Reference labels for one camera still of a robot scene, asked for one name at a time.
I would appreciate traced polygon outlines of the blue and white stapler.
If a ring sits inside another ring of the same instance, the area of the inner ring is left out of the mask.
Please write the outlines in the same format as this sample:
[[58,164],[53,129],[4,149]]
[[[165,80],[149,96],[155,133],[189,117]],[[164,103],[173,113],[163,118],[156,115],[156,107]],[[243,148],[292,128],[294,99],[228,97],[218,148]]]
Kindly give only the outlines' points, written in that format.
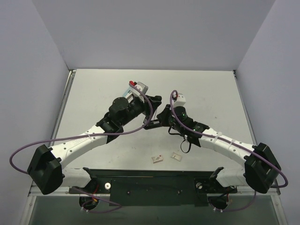
[[122,95],[124,98],[128,99],[132,96],[132,87],[129,86],[128,89],[124,92],[124,94]]

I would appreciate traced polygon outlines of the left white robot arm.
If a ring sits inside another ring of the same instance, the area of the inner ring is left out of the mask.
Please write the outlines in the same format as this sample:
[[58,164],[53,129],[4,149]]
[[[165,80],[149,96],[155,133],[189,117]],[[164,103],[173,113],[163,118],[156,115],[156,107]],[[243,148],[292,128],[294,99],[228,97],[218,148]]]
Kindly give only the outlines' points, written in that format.
[[140,114],[147,119],[161,105],[161,96],[148,96],[146,100],[133,97],[128,101],[124,97],[114,99],[109,111],[96,125],[92,126],[82,138],[73,139],[50,148],[39,146],[27,169],[42,194],[47,195],[59,187],[78,187],[86,193],[96,189],[96,180],[83,168],[68,168],[75,159],[88,151],[105,145],[124,131],[123,126]]

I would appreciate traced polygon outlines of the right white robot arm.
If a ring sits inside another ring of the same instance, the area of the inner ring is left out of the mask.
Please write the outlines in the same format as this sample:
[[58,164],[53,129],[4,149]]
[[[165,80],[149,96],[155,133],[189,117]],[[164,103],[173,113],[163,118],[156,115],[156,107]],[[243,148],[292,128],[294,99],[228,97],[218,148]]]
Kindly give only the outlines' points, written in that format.
[[254,191],[265,194],[273,187],[281,170],[268,145],[247,144],[229,138],[188,117],[183,106],[171,109],[170,105],[166,105],[154,124],[174,129],[189,144],[213,150],[241,165],[240,169],[219,167],[213,173],[209,185],[215,192],[229,186],[249,186]]

